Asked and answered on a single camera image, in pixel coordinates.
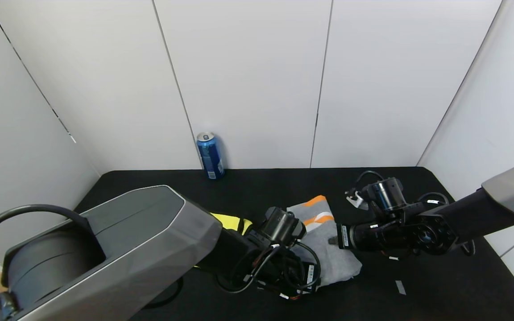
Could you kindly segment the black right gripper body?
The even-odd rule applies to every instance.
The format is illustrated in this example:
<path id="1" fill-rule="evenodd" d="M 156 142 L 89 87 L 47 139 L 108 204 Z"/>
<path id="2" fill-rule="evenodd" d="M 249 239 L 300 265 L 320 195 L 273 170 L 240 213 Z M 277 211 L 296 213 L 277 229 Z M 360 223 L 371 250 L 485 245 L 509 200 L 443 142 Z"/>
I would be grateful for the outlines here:
<path id="1" fill-rule="evenodd" d="M 366 233 L 370 224 L 337 224 L 337 245 L 340 249 L 370 251 L 370 242 Z"/>

